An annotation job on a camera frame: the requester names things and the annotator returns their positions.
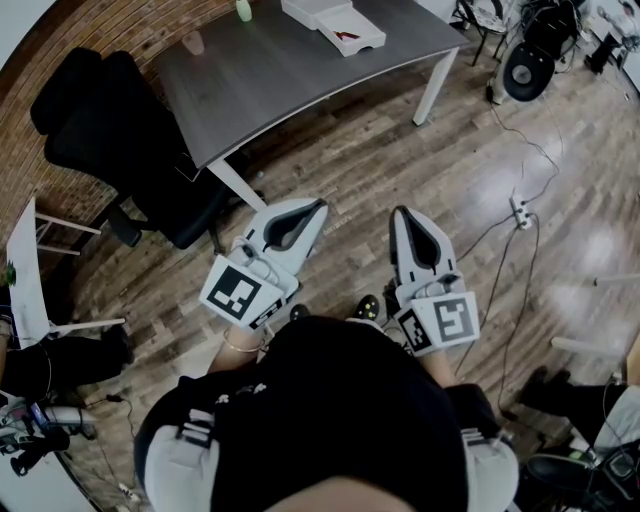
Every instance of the wooden floor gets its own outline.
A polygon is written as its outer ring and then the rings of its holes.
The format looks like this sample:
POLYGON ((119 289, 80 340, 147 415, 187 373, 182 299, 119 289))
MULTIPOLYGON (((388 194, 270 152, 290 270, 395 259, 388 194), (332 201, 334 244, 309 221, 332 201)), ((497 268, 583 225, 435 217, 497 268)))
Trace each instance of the wooden floor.
MULTIPOLYGON (((330 205, 317 254, 300 276, 299 301, 313 312, 344 317, 362 295, 381 293, 392 277, 388 218, 396 205, 428 215, 461 255, 486 227, 508 215, 514 189, 532 197, 552 174, 551 164, 536 149, 498 124, 484 100, 495 61, 485 50, 471 68, 472 53, 458 58, 431 122, 421 128, 411 119, 431 62, 343 92, 247 147, 255 164, 251 184, 268 202, 310 196, 330 205)), ((608 70, 596 78, 580 61, 576 58, 575 69, 553 79, 546 100, 509 101, 497 108, 506 125, 544 147, 561 170, 532 205, 540 218, 540 248, 523 322, 509 348, 507 407, 540 364, 567 365, 585 383, 602 382, 610 374, 611 364, 552 350, 554 335, 625 346, 635 339, 640 323, 637 286, 592 286, 596 275, 640 271, 638 102, 635 94, 631 101, 623 96, 628 87, 623 77, 608 70)), ((224 243, 250 215, 242 208, 222 223, 224 243)), ((481 316, 513 229, 512 223, 497 228, 459 265, 477 294, 481 316)), ((535 229, 516 234, 487 326, 461 371, 463 379, 483 386, 494 405, 535 239, 535 229)), ((129 249, 105 227, 105 234, 90 242, 72 281, 76 316, 125 316, 137 359, 119 378, 83 388, 87 402, 106 393, 126 396, 137 429, 180 375, 205 372, 224 330, 224 323, 197 300, 213 259, 207 237, 178 251, 162 236, 146 234, 137 248, 129 249)), ((454 362, 462 352, 451 352, 454 362)), ((532 411, 513 410, 551 435, 564 426, 532 411)), ((130 486, 127 412, 126 404, 93 408, 115 479, 130 486)), ((514 424, 508 429, 516 434, 520 455, 538 446, 532 431, 514 424)), ((100 445, 74 439, 71 467, 98 503, 122 504, 100 445)))

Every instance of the white wall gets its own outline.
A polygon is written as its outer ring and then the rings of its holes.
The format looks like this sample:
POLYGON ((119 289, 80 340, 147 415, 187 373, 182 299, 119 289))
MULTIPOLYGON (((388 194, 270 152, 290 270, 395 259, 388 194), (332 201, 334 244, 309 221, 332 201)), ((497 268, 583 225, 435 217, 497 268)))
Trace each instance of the white wall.
POLYGON ((55 455, 47 455, 21 478, 9 461, 8 455, 0 455, 0 502, 9 512, 95 512, 55 455))
POLYGON ((55 0, 0 0, 0 70, 55 0))

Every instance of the power strip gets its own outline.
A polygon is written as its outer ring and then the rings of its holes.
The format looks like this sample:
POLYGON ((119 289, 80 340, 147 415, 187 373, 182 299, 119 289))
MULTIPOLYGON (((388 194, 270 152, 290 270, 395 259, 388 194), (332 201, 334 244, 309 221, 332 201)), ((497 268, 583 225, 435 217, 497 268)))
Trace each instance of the power strip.
POLYGON ((527 208, 527 203, 522 199, 522 196, 511 196, 509 198, 509 203, 511 204, 511 209, 516 217, 516 221, 518 222, 518 228, 523 230, 529 229, 531 227, 529 209, 527 208))

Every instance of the cable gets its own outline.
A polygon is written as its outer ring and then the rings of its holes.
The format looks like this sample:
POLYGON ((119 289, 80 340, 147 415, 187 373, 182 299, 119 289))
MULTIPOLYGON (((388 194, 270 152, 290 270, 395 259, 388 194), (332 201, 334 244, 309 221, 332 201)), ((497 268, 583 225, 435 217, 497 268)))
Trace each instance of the cable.
MULTIPOLYGON (((500 274, 502 273, 502 267, 504 266, 504 262, 507 259, 507 253, 509 252, 509 246, 511 245, 511 242, 513 241, 513 238, 516 236, 517 232, 518 232, 518 228, 515 228, 512 231, 511 236, 509 237, 509 240, 507 241, 507 245, 504 248, 504 252, 502 253, 502 259, 500 260, 500 266, 498 267, 498 273, 496 274, 496 278, 495 278, 495 280, 493 282, 493 288, 491 289, 491 296, 489 297, 489 303, 487 304, 487 310, 486 310, 486 312, 484 314, 484 318, 482 320, 482 323, 480 324, 480 331, 482 331, 482 329, 484 328, 485 324, 487 323, 487 318, 489 318, 489 311, 491 311, 491 305, 493 304, 493 298, 495 296, 496 289, 498 288, 498 281, 500 280, 500 274)), ((478 341, 478 340, 473 341, 469 345, 469 347, 467 348, 466 352, 462 356, 462 359, 460 360, 460 363, 458 364, 458 367, 456 368, 456 372, 455 372, 456 376, 460 372, 460 368, 462 368, 462 365, 464 364, 465 360, 467 359, 467 356, 471 352, 471 349, 475 345, 476 341, 478 341)))
POLYGON ((95 473, 94 471, 91 471, 90 469, 87 469, 85 467, 82 467, 80 464, 78 464, 75 460, 73 460, 71 458, 71 456, 67 453, 67 452, 63 452, 63 455, 65 457, 65 459, 67 459, 68 462, 70 462, 73 466, 77 467, 78 469, 84 471, 85 473, 89 473, 90 475, 93 475, 95 478, 97 478, 98 480, 104 482, 105 484, 110 485, 111 487, 115 488, 118 490, 119 493, 122 493, 122 490, 120 489, 119 486, 114 485, 113 482, 109 482, 109 480, 107 480, 106 478, 102 478, 100 475, 98 475, 97 473, 95 473))
POLYGON ((520 308, 520 313, 518 313, 518 318, 516 319, 516 323, 515 323, 515 325, 513 327, 513 331, 511 332, 511 335, 509 336, 509 339, 507 340, 507 342, 504 345, 504 355, 503 355, 503 358, 502 358, 502 378, 501 378, 501 381, 500 381, 500 392, 498 393, 498 409, 500 410, 500 413, 503 416, 504 416, 505 412, 507 414, 509 414, 509 411, 507 411, 506 409, 504 409, 502 407, 502 394, 504 392, 504 385, 505 385, 505 381, 506 381, 506 378, 507 378, 507 361, 508 361, 508 357, 509 357, 509 346, 511 345, 511 342, 515 338, 516 333, 518 332, 518 328, 520 327, 520 322, 522 322, 522 318, 524 317, 524 312, 525 312, 526 307, 527 307, 527 301, 529 299, 529 290, 531 288, 531 280, 533 278, 533 271, 535 269, 536 259, 538 257, 538 249, 540 247, 540 218, 535 213, 532 213, 531 217, 533 217, 535 219, 535 221, 536 221, 536 247, 535 247, 535 249, 533 251, 533 258, 531 258, 531 265, 529 267, 529 275, 527 276, 527 284, 525 286, 524 298, 522 300, 522 307, 520 308))
POLYGON ((525 204, 531 203, 531 202, 535 201, 536 199, 542 197, 545 194, 545 192, 547 191, 547 188, 549 187, 551 182, 560 174, 560 168, 551 159, 551 157, 547 154, 547 152, 544 149, 542 149, 542 147, 539 144, 536 144, 535 142, 531 142, 529 139, 527 139, 526 135, 524 133, 522 133, 520 130, 516 130, 515 128, 509 128, 508 126, 506 126, 502 122, 502 119, 500 119, 500 116, 498 115, 498 112, 496 112, 496 109, 493 106, 493 103, 489 102, 489 106, 491 107, 491 110, 493 111, 494 115, 496 116, 496 119, 498 120, 498 123, 500 123, 500 126, 502 126, 503 130, 508 131, 508 132, 515 132, 518 135, 520 135, 520 137, 522 137, 527 144, 529 144, 530 146, 536 148, 538 150, 538 152, 542 156, 544 156, 547 160, 549 160, 549 162, 551 162, 551 165, 553 166, 554 174, 547 180, 547 182, 545 183, 544 187, 542 188, 542 191, 539 194, 536 194, 535 196, 533 196, 532 198, 525 199, 525 201, 524 201, 525 204))
POLYGON ((563 71, 556 71, 554 74, 556 75, 564 75, 565 73, 568 73, 569 71, 571 71, 571 69, 573 68, 573 61, 576 58, 576 46, 574 45, 573 47, 573 53, 571 54, 571 60, 569 61, 569 65, 567 66, 567 69, 563 70, 563 71))
MULTIPOLYGON (((616 429, 613 428, 613 426, 611 425, 611 423, 609 423, 609 419, 607 418, 607 391, 609 391, 609 386, 611 386, 611 384, 613 384, 614 380, 613 379, 609 379, 609 382, 607 382, 607 385, 604 387, 604 393, 602 394, 602 416, 604 417, 604 424, 609 427, 609 430, 611 430, 611 432, 613 432, 613 435, 615 436, 615 438, 618 441, 618 449, 620 451, 620 453, 624 456, 625 459, 627 459, 627 457, 629 457, 627 460, 631 459, 631 465, 633 465, 634 458, 633 455, 630 455, 629 453, 627 453, 627 451, 624 448, 624 441, 623 439, 620 437, 620 435, 618 435, 618 432, 616 432, 616 429)), ((636 474, 636 487, 638 487, 640 489, 640 475, 638 474, 638 466, 636 466, 635 468, 635 474, 636 474)))
POLYGON ((542 92, 542 100, 544 102, 544 106, 547 107, 547 110, 549 111, 551 119, 553 119, 553 124, 556 125, 556 130, 558 130, 558 138, 560 139, 560 154, 564 156, 564 139, 562 138, 562 132, 560 131, 560 126, 558 126, 558 121, 556 121, 556 116, 553 115, 553 110, 551 110, 551 107, 549 107, 549 103, 547 102, 547 97, 545 96, 544 91, 542 92))
POLYGON ((44 345, 42 343, 39 343, 38 346, 44 351, 44 355, 47 356, 47 362, 49 363, 49 382, 47 383, 47 390, 44 392, 44 395, 42 396, 42 398, 40 398, 40 400, 44 400, 45 398, 47 398, 47 395, 51 390, 51 377, 53 375, 53 368, 51 367, 51 358, 49 357, 49 353, 47 352, 47 349, 44 348, 44 345))
POLYGON ((510 214, 510 215, 508 215, 507 217, 505 217, 505 218, 504 218, 504 219, 502 219, 501 221, 496 222, 495 224, 492 224, 491 226, 489 226, 489 227, 487 228, 487 230, 486 230, 484 233, 482 233, 482 234, 480 235, 480 237, 479 237, 475 242, 473 242, 473 244, 471 244, 471 247, 469 247, 469 248, 464 252, 464 254, 463 254, 460 258, 458 258, 458 261, 462 261, 463 259, 465 259, 465 258, 466 258, 470 253, 471 253, 471 251, 473 251, 473 250, 476 248, 476 246, 477 246, 477 245, 478 245, 478 244, 479 244, 479 243, 484 239, 484 237, 486 237, 486 236, 491 232, 491 230, 493 230, 493 229, 497 228, 498 226, 502 226, 502 224, 504 224, 505 222, 507 222, 507 221, 508 221, 510 218, 512 218, 512 217, 513 217, 513 213, 512 213, 512 214, 510 214))
POLYGON ((267 273, 266 277, 261 277, 261 276, 259 276, 259 277, 261 279, 263 279, 264 281, 271 282, 271 281, 269 281, 269 278, 273 275, 274 278, 275 278, 275 283, 271 283, 271 284, 273 284, 274 286, 278 286, 280 284, 280 276, 278 275, 278 273, 276 271, 273 270, 273 267, 271 266, 271 264, 267 260, 261 258, 258 254, 256 254, 256 251, 251 246, 251 244, 249 243, 249 240, 239 236, 234 241, 234 244, 236 242, 240 242, 239 247, 242 247, 242 250, 244 251, 245 255, 247 256, 247 258, 249 258, 249 262, 248 263, 241 264, 241 265, 248 269, 254 261, 258 261, 258 262, 262 263, 264 266, 267 267, 267 272, 268 273, 267 273))
MULTIPOLYGON (((85 405, 85 409, 93 407, 94 405, 97 405, 97 404, 102 403, 102 402, 111 402, 111 403, 126 402, 129 405, 129 412, 127 413, 127 422, 129 423, 129 433, 131 434, 131 443, 133 445, 135 445, 136 436, 135 436, 135 433, 134 433, 135 429, 133 428, 133 422, 131 421, 131 415, 133 414, 133 404, 131 403, 131 401, 128 398, 122 398, 120 395, 107 395, 105 398, 102 398, 101 400, 96 400, 95 402, 92 402, 90 404, 85 405)), ((79 409, 79 412, 80 412, 80 422, 81 422, 80 426, 82 427, 82 409, 79 409)), ((107 463, 107 465, 109 466, 109 470, 111 471, 111 474, 113 475, 114 479, 117 481, 117 478, 115 477, 115 474, 113 472, 113 468, 109 464, 109 461, 107 459, 107 455, 104 452, 104 449, 103 449, 102 445, 100 444, 100 441, 99 441, 99 439, 97 437, 96 437, 96 440, 98 441, 98 444, 100 445, 100 449, 102 450, 102 454, 104 455, 104 460, 107 463)), ((135 466, 133 467, 132 476, 131 476, 131 482, 132 482, 132 486, 131 487, 135 488, 135 486, 136 486, 136 470, 135 470, 135 466)))

